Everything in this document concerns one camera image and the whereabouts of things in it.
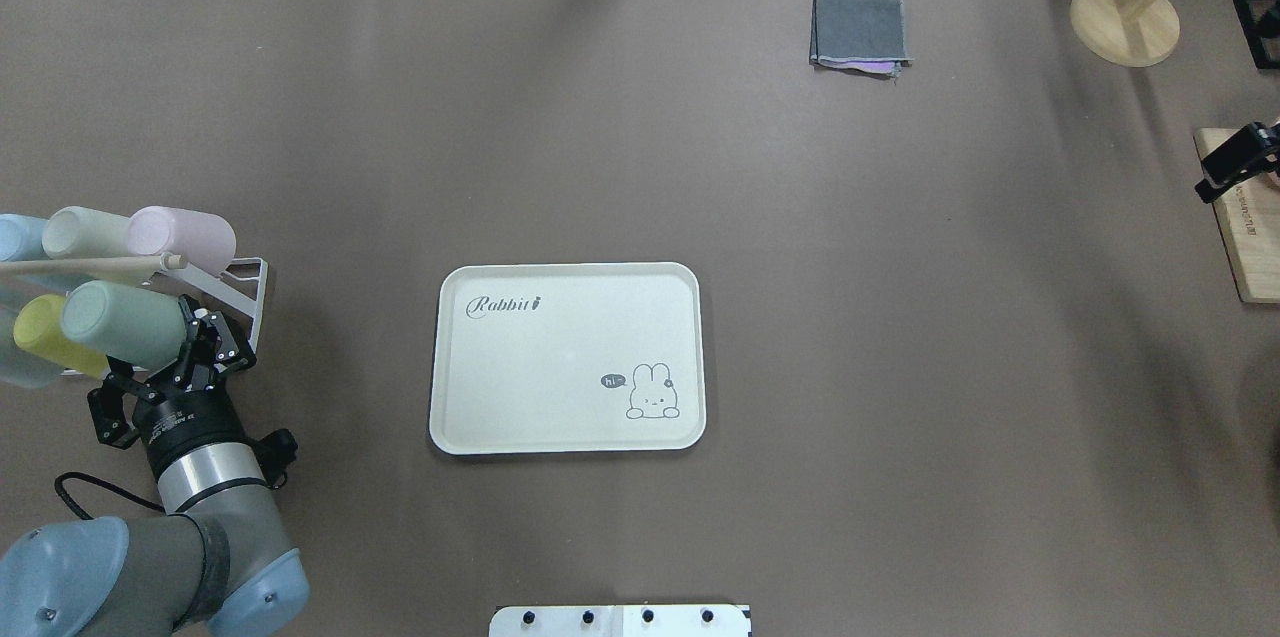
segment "brown table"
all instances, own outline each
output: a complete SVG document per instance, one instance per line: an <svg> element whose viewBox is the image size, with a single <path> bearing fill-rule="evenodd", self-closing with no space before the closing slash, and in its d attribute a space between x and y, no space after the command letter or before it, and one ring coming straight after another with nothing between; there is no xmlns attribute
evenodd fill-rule
<svg viewBox="0 0 1280 637"><path fill-rule="evenodd" d="M1192 130L1272 116L1276 77L1230 0L1172 0L1143 72L1069 0L905 3L915 63L877 81L809 67L810 0L0 0L3 207L212 210L278 269L233 391L302 444L283 634L645 600L1275 634L1280 313L1236 298ZM703 289L696 446L429 444L445 274L659 258ZM0 388L0 541L70 517L61 469L147 486L87 388Z"/></svg>

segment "white tray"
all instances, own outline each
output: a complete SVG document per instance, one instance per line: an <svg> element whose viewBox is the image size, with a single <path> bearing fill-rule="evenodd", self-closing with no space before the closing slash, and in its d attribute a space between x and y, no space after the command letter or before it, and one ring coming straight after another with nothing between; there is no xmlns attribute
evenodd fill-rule
<svg viewBox="0 0 1280 637"><path fill-rule="evenodd" d="M440 287L429 431L447 453L678 450L705 408L685 265L462 267Z"/></svg>

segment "gray cloth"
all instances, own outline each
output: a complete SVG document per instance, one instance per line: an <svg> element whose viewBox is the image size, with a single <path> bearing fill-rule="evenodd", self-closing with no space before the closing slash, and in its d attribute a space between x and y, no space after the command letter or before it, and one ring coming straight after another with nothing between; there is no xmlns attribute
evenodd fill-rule
<svg viewBox="0 0 1280 637"><path fill-rule="evenodd" d="M902 0L813 0L809 61L896 73L906 54Z"/></svg>

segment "wooden board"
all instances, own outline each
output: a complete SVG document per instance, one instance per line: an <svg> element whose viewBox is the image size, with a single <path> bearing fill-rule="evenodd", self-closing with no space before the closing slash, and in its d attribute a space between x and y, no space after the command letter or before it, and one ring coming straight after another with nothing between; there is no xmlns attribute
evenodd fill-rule
<svg viewBox="0 0 1280 637"><path fill-rule="evenodd" d="M1235 132L1197 130L1197 153L1204 159ZM1240 299L1280 303L1280 187L1271 177L1254 177L1215 201L1213 214Z"/></svg>

